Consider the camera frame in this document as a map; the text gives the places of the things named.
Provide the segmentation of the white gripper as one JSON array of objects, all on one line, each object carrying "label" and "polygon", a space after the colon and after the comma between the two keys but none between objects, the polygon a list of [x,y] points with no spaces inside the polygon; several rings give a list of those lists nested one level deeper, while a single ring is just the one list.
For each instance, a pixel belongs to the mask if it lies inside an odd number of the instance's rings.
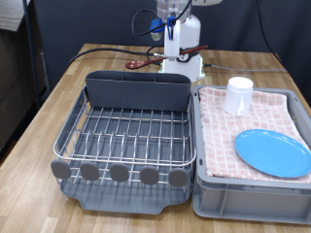
[{"label": "white gripper", "polygon": [[164,31],[164,55],[169,60],[174,60],[180,55],[180,25],[165,28]]}]

